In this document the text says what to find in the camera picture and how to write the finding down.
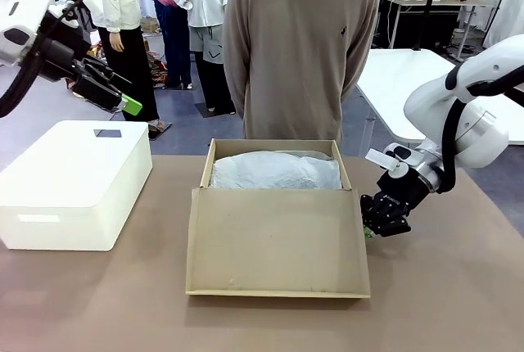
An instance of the hand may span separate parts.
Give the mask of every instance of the hand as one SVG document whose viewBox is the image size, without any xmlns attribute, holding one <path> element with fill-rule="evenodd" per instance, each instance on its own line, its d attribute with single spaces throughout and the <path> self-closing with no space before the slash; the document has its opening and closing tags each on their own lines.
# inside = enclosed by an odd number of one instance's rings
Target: hand
<svg viewBox="0 0 524 352">
<path fill-rule="evenodd" d="M 111 47 L 117 52 L 124 51 L 124 45 L 122 44 L 120 33 L 109 33 L 109 42 L 111 43 Z"/>
</svg>

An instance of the brown sweater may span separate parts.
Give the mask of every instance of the brown sweater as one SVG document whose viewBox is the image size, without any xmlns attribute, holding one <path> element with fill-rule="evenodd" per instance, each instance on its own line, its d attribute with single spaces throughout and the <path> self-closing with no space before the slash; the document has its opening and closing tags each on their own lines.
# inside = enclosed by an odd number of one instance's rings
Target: brown sweater
<svg viewBox="0 0 524 352">
<path fill-rule="evenodd" d="M 224 68 L 248 139 L 340 139 L 378 0 L 228 0 Z"/>
</svg>

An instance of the white plastic bin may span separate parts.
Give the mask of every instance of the white plastic bin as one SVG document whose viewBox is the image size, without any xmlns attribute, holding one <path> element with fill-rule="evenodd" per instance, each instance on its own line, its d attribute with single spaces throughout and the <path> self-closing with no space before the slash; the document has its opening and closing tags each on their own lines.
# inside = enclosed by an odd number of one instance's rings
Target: white plastic bin
<svg viewBox="0 0 524 352">
<path fill-rule="evenodd" d="M 47 131 L 0 173 L 7 248 L 113 248 L 151 172 L 147 130 L 147 123 L 62 121 Z"/>
</svg>

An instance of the white plastic wrapping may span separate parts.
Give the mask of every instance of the white plastic wrapping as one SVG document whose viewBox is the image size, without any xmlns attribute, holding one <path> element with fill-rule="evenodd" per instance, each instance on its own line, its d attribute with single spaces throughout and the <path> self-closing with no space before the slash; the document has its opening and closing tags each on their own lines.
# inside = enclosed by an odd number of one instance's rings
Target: white plastic wrapping
<svg viewBox="0 0 524 352">
<path fill-rule="evenodd" d="M 316 151 L 255 151 L 215 162 L 213 188 L 342 189 L 338 162 Z"/>
</svg>

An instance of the desk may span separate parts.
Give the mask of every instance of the desk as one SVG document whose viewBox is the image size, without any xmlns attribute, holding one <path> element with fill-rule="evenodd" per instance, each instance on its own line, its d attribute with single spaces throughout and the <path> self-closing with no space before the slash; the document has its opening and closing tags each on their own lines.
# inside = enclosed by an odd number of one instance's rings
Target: desk
<svg viewBox="0 0 524 352">
<path fill-rule="evenodd" d="M 155 156 L 113 251 L 0 249 L 6 352 L 522 351 L 524 240 L 464 173 L 368 241 L 371 300 L 184 295 L 192 187 L 205 157 Z M 346 159 L 374 194 L 382 174 Z"/>
<path fill-rule="evenodd" d="M 425 137 L 404 116 L 404 104 L 419 86 L 453 68 L 453 63 L 426 49 L 373 49 L 357 84 L 370 106 L 359 156 L 368 152 L 376 116 L 397 141 L 420 143 Z M 509 127 L 510 144 L 524 145 L 524 109 L 517 103 L 502 95 L 479 97 L 473 103 Z"/>
<path fill-rule="evenodd" d="M 391 0 L 391 3 L 397 4 L 400 7 L 423 7 L 427 4 L 427 0 Z M 466 29 L 464 30 L 464 36 L 463 36 L 462 42 L 460 43 L 460 47 L 458 47 L 457 54 L 454 55 L 454 57 L 458 61 L 463 61 L 461 57 L 462 50 L 464 49 L 464 45 L 466 44 L 466 38 L 468 38 L 469 27 L 470 27 L 470 24 L 472 23 L 472 18 L 475 14 L 475 9 L 477 7 L 487 7 L 487 4 L 479 0 L 466 0 L 465 2 L 461 2 L 460 0 L 434 0 L 431 7 L 471 7 L 472 8 L 472 11 L 469 15 L 468 22 L 466 24 Z M 396 32 L 399 27 L 399 18 L 400 18 L 401 11 L 402 11 L 401 8 L 399 8 L 396 12 L 396 18 L 395 18 L 395 24 L 393 27 L 393 34 L 391 36 L 390 48 L 393 48 L 393 46 L 395 45 Z"/>
</svg>

